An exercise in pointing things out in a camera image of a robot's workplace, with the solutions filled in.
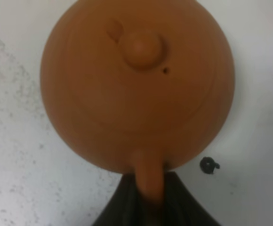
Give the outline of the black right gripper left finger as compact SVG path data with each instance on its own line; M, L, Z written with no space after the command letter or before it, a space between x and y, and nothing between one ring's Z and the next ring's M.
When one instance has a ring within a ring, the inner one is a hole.
M143 199L134 174L121 177L112 198L93 223L94 226L141 226L144 223Z

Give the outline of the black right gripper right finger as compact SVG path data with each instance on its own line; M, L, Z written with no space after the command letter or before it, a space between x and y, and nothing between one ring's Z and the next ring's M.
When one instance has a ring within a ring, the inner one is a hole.
M164 174L164 197L159 226L219 226L195 200L177 173Z

